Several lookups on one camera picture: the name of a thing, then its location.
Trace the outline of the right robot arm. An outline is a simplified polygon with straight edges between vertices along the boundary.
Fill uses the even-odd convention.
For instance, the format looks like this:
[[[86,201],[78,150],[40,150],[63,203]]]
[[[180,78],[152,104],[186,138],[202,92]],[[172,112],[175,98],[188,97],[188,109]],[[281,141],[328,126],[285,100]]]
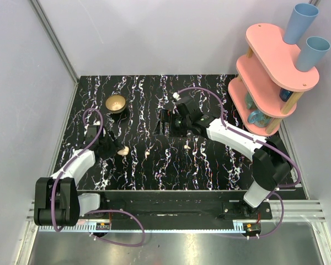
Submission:
[[[202,112],[191,97],[184,97],[176,101],[173,110],[162,109],[159,112],[154,134],[185,137],[188,132],[224,144],[252,162],[254,181],[243,196],[244,202],[239,205],[239,212],[246,219],[258,214],[259,205],[292,169],[285,145],[279,137],[255,137],[222,122],[217,113]]]

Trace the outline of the blue cup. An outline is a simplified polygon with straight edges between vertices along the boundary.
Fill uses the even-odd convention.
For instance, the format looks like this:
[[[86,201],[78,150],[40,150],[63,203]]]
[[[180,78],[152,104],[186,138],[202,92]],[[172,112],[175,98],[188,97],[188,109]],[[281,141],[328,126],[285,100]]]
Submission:
[[[295,68],[301,72],[308,72],[330,50],[330,42],[320,36],[307,38],[305,46],[301,49],[295,62]]]
[[[312,4],[299,3],[295,5],[287,24],[283,41],[290,45],[297,44],[318,14],[319,9]]]

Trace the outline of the blue cup rear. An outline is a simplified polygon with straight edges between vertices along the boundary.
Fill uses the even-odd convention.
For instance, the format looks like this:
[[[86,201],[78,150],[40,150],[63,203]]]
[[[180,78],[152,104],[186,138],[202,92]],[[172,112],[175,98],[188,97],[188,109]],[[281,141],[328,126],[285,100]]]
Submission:
[[[283,41],[290,45],[297,44],[318,14],[319,9],[312,4],[299,3],[295,5],[287,24]]]

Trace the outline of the blue patterned mug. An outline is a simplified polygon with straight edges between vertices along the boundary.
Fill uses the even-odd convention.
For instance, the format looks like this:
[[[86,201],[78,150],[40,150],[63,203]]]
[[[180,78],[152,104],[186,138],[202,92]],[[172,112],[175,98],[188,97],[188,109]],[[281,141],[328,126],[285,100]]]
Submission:
[[[259,109],[252,111],[248,116],[248,123],[254,124],[259,128],[265,128],[269,125],[272,120],[272,117],[264,114]]]

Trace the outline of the blue cup front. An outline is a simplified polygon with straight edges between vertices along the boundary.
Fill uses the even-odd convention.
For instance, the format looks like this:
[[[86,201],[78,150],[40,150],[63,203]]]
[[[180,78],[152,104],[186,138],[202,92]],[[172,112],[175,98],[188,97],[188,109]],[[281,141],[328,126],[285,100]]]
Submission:
[[[301,49],[295,62],[295,68],[301,72],[308,72],[330,50],[330,42],[320,36],[307,38],[305,46]]]

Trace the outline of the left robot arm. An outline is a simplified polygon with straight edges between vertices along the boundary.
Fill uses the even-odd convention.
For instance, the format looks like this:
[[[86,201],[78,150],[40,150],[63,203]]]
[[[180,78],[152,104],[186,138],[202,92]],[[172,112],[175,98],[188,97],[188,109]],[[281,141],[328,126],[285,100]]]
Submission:
[[[98,159],[115,156],[124,145],[114,133],[101,125],[87,126],[86,135],[72,157],[50,177],[35,184],[34,222],[37,226],[61,229],[75,226],[79,217],[91,213],[101,219],[108,213],[107,203],[98,193],[77,192],[77,184]]]

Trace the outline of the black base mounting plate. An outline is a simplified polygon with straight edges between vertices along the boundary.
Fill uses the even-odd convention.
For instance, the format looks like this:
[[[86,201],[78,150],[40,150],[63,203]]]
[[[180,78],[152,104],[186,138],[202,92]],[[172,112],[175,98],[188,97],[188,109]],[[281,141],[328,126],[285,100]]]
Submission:
[[[113,230],[234,230],[235,220],[271,220],[270,205],[251,209],[243,191],[99,191],[101,205],[88,219],[110,219]]]

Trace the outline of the dark blue object on shelf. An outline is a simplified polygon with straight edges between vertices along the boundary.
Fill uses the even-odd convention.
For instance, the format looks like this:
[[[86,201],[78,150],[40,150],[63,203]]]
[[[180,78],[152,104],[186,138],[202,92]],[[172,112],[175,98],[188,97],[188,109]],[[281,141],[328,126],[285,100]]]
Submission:
[[[283,102],[287,102],[287,100],[291,97],[292,91],[288,91],[286,89],[280,89],[279,97]]]

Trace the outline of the aluminium frame rail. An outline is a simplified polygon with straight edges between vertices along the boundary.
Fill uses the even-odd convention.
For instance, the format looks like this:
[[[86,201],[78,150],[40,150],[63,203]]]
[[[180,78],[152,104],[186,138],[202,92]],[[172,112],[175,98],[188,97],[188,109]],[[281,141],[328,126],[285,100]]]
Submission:
[[[40,1],[38,0],[28,0],[30,5],[32,6],[36,16],[38,17],[44,31],[46,32],[49,40],[51,41],[54,49],[56,50],[61,62],[63,63],[65,69],[67,70],[71,80],[74,84],[79,82],[79,76],[74,70],[68,56],[59,41],[57,34],[55,33],[53,26],[51,25],[47,14],[45,13]]]

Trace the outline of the cream earbud charging case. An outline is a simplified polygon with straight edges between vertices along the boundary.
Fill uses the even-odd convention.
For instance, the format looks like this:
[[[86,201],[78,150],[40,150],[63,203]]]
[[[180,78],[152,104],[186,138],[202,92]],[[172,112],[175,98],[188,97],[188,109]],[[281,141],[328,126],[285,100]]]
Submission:
[[[129,154],[129,150],[129,147],[125,146],[123,149],[119,150],[117,154],[120,156],[127,156]]]

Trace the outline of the pink three-tier shelf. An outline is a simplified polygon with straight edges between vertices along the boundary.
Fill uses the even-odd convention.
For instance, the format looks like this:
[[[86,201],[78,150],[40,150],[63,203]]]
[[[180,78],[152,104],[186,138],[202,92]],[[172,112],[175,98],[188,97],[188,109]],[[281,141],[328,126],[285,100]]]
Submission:
[[[283,41],[284,30],[269,23],[251,25],[245,39],[249,49],[238,58],[238,77],[230,81],[228,91],[246,129],[256,135],[275,134],[281,121],[290,116],[304,92],[311,90],[319,81],[319,72],[313,67],[308,72],[295,68],[300,48]],[[292,91],[287,102],[280,97],[280,89]],[[265,128],[248,123],[252,110],[244,101],[249,92],[257,108],[272,117]]]

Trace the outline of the gold patterned ceramic bowl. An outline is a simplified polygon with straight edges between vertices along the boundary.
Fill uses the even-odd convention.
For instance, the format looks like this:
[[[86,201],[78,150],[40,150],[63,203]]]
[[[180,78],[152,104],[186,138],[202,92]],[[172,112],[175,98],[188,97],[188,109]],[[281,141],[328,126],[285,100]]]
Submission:
[[[105,106],[109,112],[119,114],[126,108],[126,99],[122,95],[115,94],[106,100]]]

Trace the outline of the green ceramic mug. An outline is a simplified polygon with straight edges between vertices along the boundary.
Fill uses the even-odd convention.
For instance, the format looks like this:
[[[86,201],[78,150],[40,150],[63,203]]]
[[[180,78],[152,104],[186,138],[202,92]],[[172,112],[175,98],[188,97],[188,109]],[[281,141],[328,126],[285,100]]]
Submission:
[[[244,101],[247,109],[257,109],[257,106],[255,105],[254,100],[249,92],[246,93]]]

